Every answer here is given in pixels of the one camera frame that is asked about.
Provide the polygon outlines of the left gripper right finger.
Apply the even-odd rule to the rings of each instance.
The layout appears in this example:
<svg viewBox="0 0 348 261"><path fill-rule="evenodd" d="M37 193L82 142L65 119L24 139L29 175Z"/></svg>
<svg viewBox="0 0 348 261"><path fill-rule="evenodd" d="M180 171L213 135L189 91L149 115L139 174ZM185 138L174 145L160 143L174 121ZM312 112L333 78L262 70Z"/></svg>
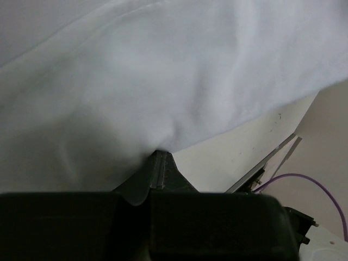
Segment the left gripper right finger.
<svg viewBox="0 0 348 261"><path fill-rule="evenodd" d="M298 260L284 207L273 197L203 193L159 153L161 188L151 192L152 260Z"/></svg>

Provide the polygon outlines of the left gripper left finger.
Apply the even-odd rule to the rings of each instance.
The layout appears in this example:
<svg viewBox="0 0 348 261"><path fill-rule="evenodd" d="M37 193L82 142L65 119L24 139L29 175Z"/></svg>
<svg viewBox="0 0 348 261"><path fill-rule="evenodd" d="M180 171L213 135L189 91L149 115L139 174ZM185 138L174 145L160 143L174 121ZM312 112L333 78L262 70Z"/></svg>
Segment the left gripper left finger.
<svg viewBox="0 0 348 261"><path fill-rule="evenodd" d="M162 160L154 152L113 191L1 194L1 260L127 259L147 234Z"/></svg>

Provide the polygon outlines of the white fabric skirt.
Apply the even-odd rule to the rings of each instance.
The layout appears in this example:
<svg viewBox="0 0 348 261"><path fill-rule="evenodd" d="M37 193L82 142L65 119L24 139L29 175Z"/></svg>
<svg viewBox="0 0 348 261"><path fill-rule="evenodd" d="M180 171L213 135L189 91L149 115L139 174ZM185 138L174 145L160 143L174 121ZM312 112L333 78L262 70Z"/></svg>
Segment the white fabric skirt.
<svg viewBox="0 0 348 261"><path fill-rule="evenodd" d="M347 78L347 1L1 1L1 191L112 190Z"/></svg>

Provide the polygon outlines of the front aluminium rail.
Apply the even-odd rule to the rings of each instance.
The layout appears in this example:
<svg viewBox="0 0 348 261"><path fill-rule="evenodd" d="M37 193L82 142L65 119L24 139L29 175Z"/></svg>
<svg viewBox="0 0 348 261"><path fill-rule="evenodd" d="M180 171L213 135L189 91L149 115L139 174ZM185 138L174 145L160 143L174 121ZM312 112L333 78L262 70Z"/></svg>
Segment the front aluminium rail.
<svg viewBox="0 0 348 261"><path fill-rule="evenodd" d="M232 187L230 187L226 193L234 193L259 169L264 169L265 172L260 179L262 184L265 184L270 179L274 178L281 166L290 158L295 151L302 138L296 134L292 134L285 139L278 147L276 147L269 155L261 160L254 168L252 168L246 175L240 178ZM261 185L257 185L253 191L259 188Z"/></svg>

